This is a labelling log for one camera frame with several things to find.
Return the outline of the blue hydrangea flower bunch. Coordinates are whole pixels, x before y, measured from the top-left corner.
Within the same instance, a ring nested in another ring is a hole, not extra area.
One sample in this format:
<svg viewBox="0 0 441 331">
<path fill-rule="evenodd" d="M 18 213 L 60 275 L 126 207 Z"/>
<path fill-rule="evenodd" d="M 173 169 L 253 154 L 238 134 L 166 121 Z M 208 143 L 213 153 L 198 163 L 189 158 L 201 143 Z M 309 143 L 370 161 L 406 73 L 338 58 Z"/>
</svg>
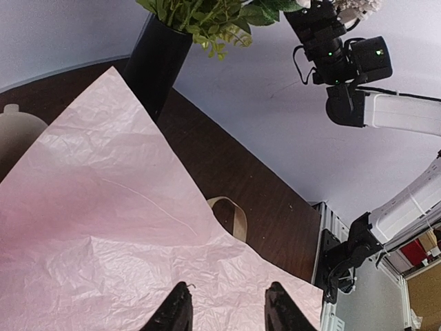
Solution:
<svg viewBox="0 0 441 331">
<path fill-rule="evenodd" d="M 379 11 L 383 5 L 381 0 L 333 0 L 331 1 L 333 7 L 338 10 L 345 10 L 347 8 L 356 9 L 362 16 L 363 20 L 367 19 L 371 14 Z"/>
</svg>

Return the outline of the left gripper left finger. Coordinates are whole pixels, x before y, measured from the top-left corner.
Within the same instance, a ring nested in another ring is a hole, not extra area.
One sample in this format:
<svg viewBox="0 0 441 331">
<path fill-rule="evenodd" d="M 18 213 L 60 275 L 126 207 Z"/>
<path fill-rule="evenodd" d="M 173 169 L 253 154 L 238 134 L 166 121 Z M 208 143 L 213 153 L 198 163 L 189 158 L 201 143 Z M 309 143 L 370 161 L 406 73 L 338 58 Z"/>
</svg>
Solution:
<svg viewBox="0 0 441 331">
<path fill-rule="evenodd" d="M 178 282 L 140 331 L 190 331 L 193 327 L 192 295 Z"/>
</svg>

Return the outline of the tan satin ribbon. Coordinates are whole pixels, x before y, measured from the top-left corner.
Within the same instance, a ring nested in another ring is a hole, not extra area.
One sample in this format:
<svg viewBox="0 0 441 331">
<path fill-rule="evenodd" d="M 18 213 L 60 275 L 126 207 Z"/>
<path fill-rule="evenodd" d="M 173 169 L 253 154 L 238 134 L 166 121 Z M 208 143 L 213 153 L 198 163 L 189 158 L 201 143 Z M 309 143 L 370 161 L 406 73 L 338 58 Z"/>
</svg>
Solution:
<svg viewBox="0 0 441 331">
<path fill-rule="evenodd" d="M 234 238 L 245 243 L 247 241 L 248 222 L 245 211 L 229 197 L 219 196 L 207 200 L 210 208 L 213 208 L 219 201 L 227 201 L 234 208 L 232 235 Z"/>
</svg>

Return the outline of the black cylindrical vase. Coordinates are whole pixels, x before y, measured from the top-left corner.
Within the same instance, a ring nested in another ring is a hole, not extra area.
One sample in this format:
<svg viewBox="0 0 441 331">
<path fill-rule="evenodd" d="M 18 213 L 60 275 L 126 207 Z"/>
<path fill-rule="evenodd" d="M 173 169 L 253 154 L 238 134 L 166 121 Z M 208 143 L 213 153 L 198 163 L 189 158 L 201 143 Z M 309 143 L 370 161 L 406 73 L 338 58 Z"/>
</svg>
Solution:
<svg viewBox="0 0 441 331">
<path fill-rule="evenodd" d="M 153 121 L 158 121 L 192 45 L 192 35 L 151 16 L 123 71 L 127 86 Z"/>
</svg>

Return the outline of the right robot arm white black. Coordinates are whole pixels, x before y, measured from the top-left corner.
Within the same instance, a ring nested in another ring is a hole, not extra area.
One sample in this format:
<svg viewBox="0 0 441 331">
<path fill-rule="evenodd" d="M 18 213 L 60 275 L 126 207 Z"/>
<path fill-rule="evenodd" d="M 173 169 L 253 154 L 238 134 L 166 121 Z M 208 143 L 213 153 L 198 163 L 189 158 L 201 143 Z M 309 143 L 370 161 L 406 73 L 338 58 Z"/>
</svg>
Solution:
<svg viewBox="0 0 441 331">
<path fill-rule="evenodd" d="M 356 34 L 387 42 L 394 74 L 382 88 L 440 96 L 439 1 L 386 1 Z M 325 201 L 344 224 L 399 193 L 440 147 L 427 134 L 336 125 L 325 114 L 324 89 L 296 86 L 286 55 L 280 67 L 274 120 L 243 142 L 302 198 Z"/>
</svg>

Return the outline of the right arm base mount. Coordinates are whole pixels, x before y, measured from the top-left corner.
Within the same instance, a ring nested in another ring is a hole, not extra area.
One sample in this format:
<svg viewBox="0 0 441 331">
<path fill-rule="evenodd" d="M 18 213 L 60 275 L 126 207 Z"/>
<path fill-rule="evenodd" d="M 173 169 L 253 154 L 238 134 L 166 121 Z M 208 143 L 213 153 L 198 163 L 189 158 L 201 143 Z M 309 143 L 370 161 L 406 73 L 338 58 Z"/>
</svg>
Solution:
<svg viewBox="0 0 441 331">
<path fill-rule="evenodd" d="M 326 226 L 335 223 L 335 214 L 326 203 L 316 203 L 314 209 L 323 218 L 320 222 L 323 229 L 318 242 L 314 284 L 323 289 L 325 302 L 335 304 L 338 291 L 344 287 L 341 284 L 342 278 L 351 269 L 359 268 L 365 260 L 377 253 L 380 257 L 386 255 L 385 246 L 389 238 L 384 230 L 379 230 L 379 223 L 390 213 L 390 207 L 384 205 L 373 212 L 362 214 L 347 229 L 348 237 L 344 241 L 338 239 L 331 228 Z"/>
</svg>

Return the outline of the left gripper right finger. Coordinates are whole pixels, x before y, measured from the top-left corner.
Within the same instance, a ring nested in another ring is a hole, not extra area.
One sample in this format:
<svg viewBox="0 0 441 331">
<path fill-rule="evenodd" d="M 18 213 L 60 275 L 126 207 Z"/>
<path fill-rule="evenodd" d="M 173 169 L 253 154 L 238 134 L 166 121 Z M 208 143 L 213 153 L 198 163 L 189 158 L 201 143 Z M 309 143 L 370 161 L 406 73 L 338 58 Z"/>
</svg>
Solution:
<svg viewBox="0 0 441 331">
<path fill-rule="evenodd" d="M 275 281 L 265 291 L 265 330 L 314 331 L 316 328 L 284 287 Z"/>
</svg>

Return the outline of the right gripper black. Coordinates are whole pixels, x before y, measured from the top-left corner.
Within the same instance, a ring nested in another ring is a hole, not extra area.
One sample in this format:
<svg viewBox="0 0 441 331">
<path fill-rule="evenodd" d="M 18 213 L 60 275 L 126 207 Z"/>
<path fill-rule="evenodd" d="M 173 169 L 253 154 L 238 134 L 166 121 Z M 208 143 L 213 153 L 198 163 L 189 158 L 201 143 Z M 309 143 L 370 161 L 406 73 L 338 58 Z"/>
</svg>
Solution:
<svg viewBox="0 0 441 331">
<path fill-rule="evenodd" d="M 310 8 L 284 12 L 301 43 L 322 43 L 346 34 L 338 14 L 333 1 L 312 1 Z"/>
</svg>

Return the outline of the green fern white flower bunch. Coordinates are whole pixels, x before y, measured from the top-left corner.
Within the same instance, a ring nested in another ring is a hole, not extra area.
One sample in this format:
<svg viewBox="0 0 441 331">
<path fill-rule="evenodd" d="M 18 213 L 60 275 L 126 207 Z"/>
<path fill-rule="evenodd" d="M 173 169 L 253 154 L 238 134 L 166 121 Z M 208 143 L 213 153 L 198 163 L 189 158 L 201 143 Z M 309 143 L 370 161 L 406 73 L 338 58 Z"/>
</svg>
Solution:
<svg viewBox="0 0 441 331">
<path fill-rule="evenodd" d="M 270 26 L 280 21 L 282 12 L 297 12 L 310 1 L 138 1 L 154 18 L 177 32 L 189 34 L 192 42 L 209 50 L 209 57 L 223 60 L 225 46 L 247 48 L 252 42 L 252 26 Z"/>
</svg>

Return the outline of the pink wrapping paper sheet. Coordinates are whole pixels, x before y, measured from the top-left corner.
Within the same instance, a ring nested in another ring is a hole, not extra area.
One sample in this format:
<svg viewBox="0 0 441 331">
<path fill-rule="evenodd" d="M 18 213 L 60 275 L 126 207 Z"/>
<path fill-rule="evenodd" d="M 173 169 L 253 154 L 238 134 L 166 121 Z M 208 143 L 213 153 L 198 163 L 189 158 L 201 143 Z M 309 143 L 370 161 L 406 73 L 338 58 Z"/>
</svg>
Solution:
<svg viewBox="0 0 441 331">
<path fill-rule="evenodd" d="M 1 183 L 2 330 L 139 330 L 179 282 L 192 330 L 263 330 L 275 281 L 318 330 L 322 291 L 224 230 L 114 68 Z"/>
</svg>

